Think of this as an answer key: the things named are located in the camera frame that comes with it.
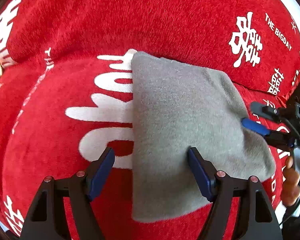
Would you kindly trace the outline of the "person right hand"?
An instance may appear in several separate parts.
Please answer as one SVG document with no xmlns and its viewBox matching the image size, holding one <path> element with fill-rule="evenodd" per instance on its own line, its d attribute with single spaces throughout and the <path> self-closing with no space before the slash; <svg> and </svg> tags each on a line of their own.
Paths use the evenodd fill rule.
<svg viewBox="0 0 300 240">
<path fill-rule="evenodd" d="M 283 169 L 285 181 L 282 184 L 281 200 L 285 207 L 293 206 L 300 197 L 300 174 L 293 168 L 293 157 L 288 157 Z"/>
</svg>

